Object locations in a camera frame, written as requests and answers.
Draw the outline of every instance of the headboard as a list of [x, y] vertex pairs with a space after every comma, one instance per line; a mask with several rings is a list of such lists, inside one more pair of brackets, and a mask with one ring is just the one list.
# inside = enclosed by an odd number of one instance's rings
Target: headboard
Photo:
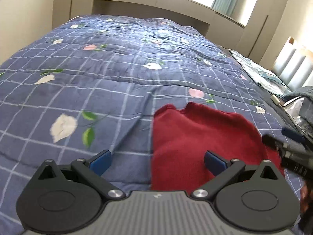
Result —
[[313, 52], [289, 37], [278, 55], [272, 71], [294, 91], [313, 85]]

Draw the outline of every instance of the blue bedspread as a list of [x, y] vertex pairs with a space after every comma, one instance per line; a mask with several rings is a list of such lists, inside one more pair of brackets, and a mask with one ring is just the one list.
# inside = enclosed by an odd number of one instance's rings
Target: blue bedspread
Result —
[[15, 202], [45, 159], [68, 164], [109, 149], [104, 177], [125, 191], [149, 189], [153, 114], [167, 103], [237, 112], [282, 138], [277, 120], [257, 112], [265, 106], [239, 65], [165, 19], [77, 17], [18, 51], [0, 74], [0, 234], [22, 231]]

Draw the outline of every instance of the red garment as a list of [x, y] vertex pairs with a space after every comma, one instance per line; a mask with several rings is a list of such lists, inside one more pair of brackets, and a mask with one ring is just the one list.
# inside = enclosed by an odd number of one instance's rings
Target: red garment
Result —
[[156, 191], [191, 193], [212, 179], [204, 166], [207, 150], [247, 165], [259, 165], [264, 159], [278, 168], [281, 163], [278, 152], [262, 144], [258, 130], [242, 115], [193, 102], [182, 110], [167, 104], [155, 112], [153, 149], [151, 190]]

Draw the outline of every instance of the bed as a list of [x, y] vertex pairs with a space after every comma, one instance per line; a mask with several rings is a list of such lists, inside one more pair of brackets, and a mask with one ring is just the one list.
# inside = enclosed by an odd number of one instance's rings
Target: bed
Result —
[[[0, 66], [0, 234], [22, 232], [15, 202], [45, 159], [67, 164], [109, 149], [104, 177], [126, 192], [148, 190], [153, 115], [189, 101], [285, 140], [283, 120], [240, 65], [192, 27], [79, 16], [18, 51]], [[299, 178], [286, 179], [299, 197]]]

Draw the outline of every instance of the hand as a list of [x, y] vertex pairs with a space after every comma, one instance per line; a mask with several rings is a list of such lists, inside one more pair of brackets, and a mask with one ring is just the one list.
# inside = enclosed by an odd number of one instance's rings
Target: hand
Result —
[[313, 201], [313, 188], [311, 182], [304, 182], [303, 187], [300, 190], [300, 212], [305, 213], [309, 208], [309, 203]]

